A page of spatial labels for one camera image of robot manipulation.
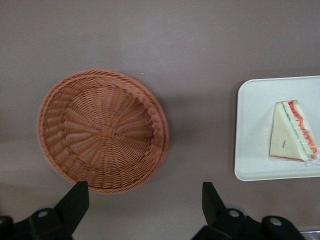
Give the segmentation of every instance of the black clamp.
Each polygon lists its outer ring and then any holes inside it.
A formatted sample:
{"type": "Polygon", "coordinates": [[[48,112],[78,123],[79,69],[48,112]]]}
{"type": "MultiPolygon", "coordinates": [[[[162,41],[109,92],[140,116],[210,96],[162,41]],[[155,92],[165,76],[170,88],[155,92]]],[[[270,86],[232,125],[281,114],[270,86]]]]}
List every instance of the black clamp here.
{"type": "Polygon", "coordinates": [[[10,216],[0,216],[0,240],[72,240],[88,208],[88,183],[80,181],[54,208],[40,209],[15,224],[10,216]]]}
{"type": "Polygon", "coordinates": [[[211,182],[202,186],[202,210],[207,226],[192,240],[305,240],[283,217],[265,216],[260,223],[238,209],[226,208],[211,182]]]}

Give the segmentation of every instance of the round wicker basket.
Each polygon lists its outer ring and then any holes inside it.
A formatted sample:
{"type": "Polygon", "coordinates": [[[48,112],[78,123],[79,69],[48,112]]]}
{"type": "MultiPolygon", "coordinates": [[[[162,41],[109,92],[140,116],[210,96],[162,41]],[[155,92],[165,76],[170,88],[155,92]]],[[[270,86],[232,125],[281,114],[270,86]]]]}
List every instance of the round wicker basket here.
{"type": "Polygon", "coordinates": [[[133,190],[161,167],[169,127],[155,96],[120,72],[93,69],[61,80],[45,97],[39,141],[54,169],[93,192],[133,190]]]}

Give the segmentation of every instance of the brown tabletop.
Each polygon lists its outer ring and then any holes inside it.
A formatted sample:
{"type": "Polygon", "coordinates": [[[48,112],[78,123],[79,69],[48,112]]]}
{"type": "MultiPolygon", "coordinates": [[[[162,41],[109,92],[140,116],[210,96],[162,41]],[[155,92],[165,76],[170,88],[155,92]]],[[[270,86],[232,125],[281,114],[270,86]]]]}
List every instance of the brown tabletop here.
{"type": "Polygon", "coordinates": [[[234,174],[240,85],[320,75],[319,11],[317,0],[2,1],[0,215],[22,220],[71,188],[41,151],[39,107],[60,79],[102,68],[154,93],[170,148],[138,189],[91,193],[75,239],[191,239],[205,224],[203,181],[257,221],[278,215],[320,229],[318,177],[243,182],[234,174]]]}

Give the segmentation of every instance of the wrapped sandwich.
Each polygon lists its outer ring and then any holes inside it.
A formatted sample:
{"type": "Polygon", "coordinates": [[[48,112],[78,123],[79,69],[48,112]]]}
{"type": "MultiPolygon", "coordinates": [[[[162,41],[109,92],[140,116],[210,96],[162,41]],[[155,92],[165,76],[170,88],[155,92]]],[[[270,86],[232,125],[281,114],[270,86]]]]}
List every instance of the wrapped sandwich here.
{"type": "Polygon", "coordinates": [[[297,100],[276,103],[269,155],[301,162],[319,158],[316,138],[297,100]]]}

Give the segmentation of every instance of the white plastic tray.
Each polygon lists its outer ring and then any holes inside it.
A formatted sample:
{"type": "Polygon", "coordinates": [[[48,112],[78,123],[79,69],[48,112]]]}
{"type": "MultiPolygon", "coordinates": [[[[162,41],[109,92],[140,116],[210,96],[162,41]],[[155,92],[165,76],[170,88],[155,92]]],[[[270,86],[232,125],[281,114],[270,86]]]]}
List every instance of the white plastic tray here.
{"type": "Polygon", "coordinates": [[[275,103],[298,100],[320,142],[320,76],[253,79],[238,91],[234,173],[242,181],[320,177],[320,167],[269,158],[275,103]]]}

